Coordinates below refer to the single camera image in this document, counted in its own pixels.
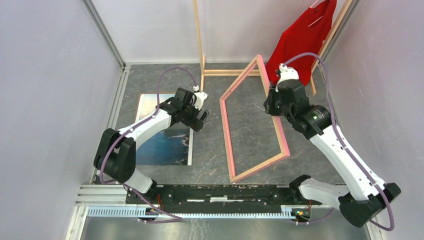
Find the seascape photo print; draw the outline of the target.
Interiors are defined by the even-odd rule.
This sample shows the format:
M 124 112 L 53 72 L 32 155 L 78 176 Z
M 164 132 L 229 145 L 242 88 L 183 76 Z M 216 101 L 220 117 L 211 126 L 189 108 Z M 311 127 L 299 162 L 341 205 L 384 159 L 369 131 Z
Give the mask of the seascape photo print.
M 156 133 L 136 150 L 136 165 L 191 166 L 193 134 L 182 123 Z

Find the pink wooden picture frame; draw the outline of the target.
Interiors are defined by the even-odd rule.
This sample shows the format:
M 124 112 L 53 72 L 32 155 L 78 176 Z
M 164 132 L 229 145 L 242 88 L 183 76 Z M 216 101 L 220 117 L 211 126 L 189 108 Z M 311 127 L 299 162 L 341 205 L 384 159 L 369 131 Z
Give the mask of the pink wooden picture frame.
M 260 104 L 270 82 L 258 54 L 219 98 L 229 181 L 240 183 L 288 158 L 291 153 L 281 120 Z

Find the brown backing board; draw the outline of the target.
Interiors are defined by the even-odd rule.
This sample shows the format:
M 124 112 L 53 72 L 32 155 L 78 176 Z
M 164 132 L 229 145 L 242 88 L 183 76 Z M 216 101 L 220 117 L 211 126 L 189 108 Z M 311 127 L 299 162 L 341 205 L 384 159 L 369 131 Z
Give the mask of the brown backing board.
M 142 92 L 138 96 L 138 102 L 135 112 L 134 121 L 137 122 L 151 112 L 156 110 L 158 104 L 174 96 L 172 92 L 160 92 L 159 101 L 157 101 L 157 94 L 155 92 Z

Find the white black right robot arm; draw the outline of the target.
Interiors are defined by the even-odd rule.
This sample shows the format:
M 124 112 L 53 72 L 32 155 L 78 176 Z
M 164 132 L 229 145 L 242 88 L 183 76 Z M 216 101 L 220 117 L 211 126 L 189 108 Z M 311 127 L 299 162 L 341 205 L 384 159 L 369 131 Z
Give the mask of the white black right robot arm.
M 391 202 L 401 194 L 400 187 L 386 183 L 356 153 L 335 123 L 333 114 L 322 105 L 310 104 L 299 80 L 284 80 L 270 86 L 263 104 L 265 112 L 285 117 L 293 129 L 303 134 L 329 160 L 345 185 L 320 182 L 303 174 L 289 184 L 289 199 L 295 204 L 306 200 L 328 205 L 360 228 L 386 209 L 392 222 Z

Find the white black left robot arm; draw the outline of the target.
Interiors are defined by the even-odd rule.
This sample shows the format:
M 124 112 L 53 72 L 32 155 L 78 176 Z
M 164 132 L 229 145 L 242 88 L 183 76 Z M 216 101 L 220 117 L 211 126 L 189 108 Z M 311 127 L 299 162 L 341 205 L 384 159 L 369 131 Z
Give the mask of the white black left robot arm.
M 173 97 L 156 104 L 153 111 L 137 122 L 115 130 L 106 129 L 101 136 L 93 165 L 102 184 L 122 184 L 138 192 L 145 204 L 157 198 L 156 182 L 136 169 L 137 149 L 155 134 L 182 123 L 198 132 L 209 116 L 202 107 L 208 94 L 198 86 L 193 91 L 178 88 Z

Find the red t-shirt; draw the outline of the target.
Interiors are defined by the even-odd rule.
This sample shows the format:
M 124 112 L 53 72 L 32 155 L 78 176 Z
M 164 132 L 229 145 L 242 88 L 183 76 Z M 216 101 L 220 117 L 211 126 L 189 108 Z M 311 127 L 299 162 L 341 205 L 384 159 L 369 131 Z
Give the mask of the red t-shirt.
M 309 28 L 312 13 L 307 8 L 300 17 L 282 34 L 265 68 L 270 82 L 275 85 L 279 80 L 277 70 L 279 65 L 289 59 L 302 54 L 318 54 L 323 41 L 327 38 L 333 21 L 333 15 L 336 9 L 336 0 L 330 1 L 326 10 L 326 23 L 318 28 Z

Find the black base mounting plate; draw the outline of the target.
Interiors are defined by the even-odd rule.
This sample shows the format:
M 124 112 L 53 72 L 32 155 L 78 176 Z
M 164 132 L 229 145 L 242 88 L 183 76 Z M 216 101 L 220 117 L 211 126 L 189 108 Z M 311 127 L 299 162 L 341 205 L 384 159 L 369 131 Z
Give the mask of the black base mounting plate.
M 277 213 L 281 206 L 320 205 L 306 200 L 288 185 L 277 184 L 164 184 L 143 197 L 161 204 L 170 214 L 259 214 Z

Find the pink clothes hanger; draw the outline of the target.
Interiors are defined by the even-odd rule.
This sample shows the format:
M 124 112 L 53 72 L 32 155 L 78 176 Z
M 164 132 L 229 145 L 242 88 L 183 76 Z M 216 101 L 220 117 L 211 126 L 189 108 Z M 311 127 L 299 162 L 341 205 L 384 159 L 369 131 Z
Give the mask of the pink clothes hanger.
M 310 23 L 308 24 L 310 29 L 322 27 L 327 23 L 326 12 L 330 2 L 330 0 L 316 0 L 309 7 L 312 13 Z

